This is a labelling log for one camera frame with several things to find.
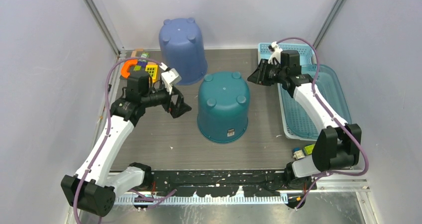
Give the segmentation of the blue plastic bucket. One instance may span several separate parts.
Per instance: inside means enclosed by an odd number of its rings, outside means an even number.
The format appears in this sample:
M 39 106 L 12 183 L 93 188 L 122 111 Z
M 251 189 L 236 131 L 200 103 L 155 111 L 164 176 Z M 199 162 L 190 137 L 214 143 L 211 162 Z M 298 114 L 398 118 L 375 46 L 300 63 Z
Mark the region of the blue plastic bucket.
M 182 77 L 179 85 L 195 84 L 207 73 L 203 36 L 193 17 L 164 20 L 159 45 L 164 63 Z

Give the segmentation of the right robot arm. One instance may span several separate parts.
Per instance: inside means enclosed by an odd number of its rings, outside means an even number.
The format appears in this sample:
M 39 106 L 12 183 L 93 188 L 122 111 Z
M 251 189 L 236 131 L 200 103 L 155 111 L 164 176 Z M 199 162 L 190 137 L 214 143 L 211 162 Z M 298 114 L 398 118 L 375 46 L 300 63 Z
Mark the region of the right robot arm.
M 361 128 L 339 116 L 320 94 L 315 80 L 302 73 L 298 51 L 273 52 L 270 59 L 260 60 L 247 80 L 263 86 L 281 84 L 320 130 L 312 154 L 286 166 L 284 183 L 288 188 L 297 189 L 304 177 L 330 174 L 358 163 Z

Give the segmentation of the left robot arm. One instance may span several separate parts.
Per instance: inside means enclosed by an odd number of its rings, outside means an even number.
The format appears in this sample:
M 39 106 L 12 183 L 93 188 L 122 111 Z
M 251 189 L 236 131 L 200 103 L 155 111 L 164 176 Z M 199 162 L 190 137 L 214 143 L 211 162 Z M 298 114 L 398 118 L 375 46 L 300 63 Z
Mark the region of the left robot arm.
M 127 78 L 122 95 L 107 111 L 102 138 L 98 139 L 83 165 L 73 176 L 65 175 L 61 187 L 74 211 L 82 210 L 105 217 L 116 198 L 132 188 L 147 191 L 152 187 L 151 167 L 131 163 L 121 173 L 109 177 L 111 166 L 128 135 L 149 107 L 162 106 L 172 118 L 178 118 L 191 107 L 174 87 L 181 80 L 176 69 L 167 68 L 161 73 L 159 87 L 154 88 L 146 71 L 134 72 Z

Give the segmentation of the light blue plastic basket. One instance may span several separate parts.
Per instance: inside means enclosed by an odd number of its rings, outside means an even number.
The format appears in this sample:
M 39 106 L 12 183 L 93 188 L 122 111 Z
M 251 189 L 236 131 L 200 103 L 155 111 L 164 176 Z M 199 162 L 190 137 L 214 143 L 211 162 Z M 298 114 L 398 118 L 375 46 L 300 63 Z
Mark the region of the light blue plastic basket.
M 258 44 L 258 62 L 261 59 L 269 59 L 272 55 L 272 51 L 269 50 L 270 43 L 259 43 Z M 297 50 L 300 55 L 300 64 L 303 66 L 303 73 L 315 72 L 317 69 L 316 63 L 313 61 L 314 52 L 311 47 L 306 44 L 291 44 L 281 43 L 278 46 L 282 50 Z

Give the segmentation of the teal plastic bucket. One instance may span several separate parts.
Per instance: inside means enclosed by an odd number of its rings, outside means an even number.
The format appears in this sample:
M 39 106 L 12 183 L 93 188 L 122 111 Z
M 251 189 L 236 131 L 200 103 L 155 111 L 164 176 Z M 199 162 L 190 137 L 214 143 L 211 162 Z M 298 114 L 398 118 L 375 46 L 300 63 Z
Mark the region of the teal plastic bucket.
M 247 130 L 250 90 L 240 72 L 207 74 L 199 87 L 197 125 L 214 143 L 234 142 Z

